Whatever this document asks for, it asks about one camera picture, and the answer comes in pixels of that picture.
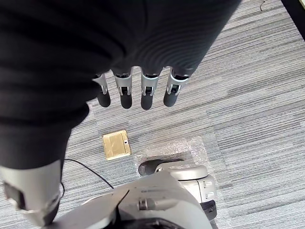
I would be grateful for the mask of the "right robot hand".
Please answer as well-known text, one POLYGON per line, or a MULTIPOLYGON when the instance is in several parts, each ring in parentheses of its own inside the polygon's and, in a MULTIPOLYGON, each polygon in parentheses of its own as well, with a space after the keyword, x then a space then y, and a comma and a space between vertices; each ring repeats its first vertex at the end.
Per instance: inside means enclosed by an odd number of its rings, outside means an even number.
POLYGON ((0 173, 8 200, 34 225, 54 220, 66 146, 87 102, 123 108, 139 66, 141 106, 170 74, 171 107, 239 5, 237 0, 3 0, 0 3, 0 173))

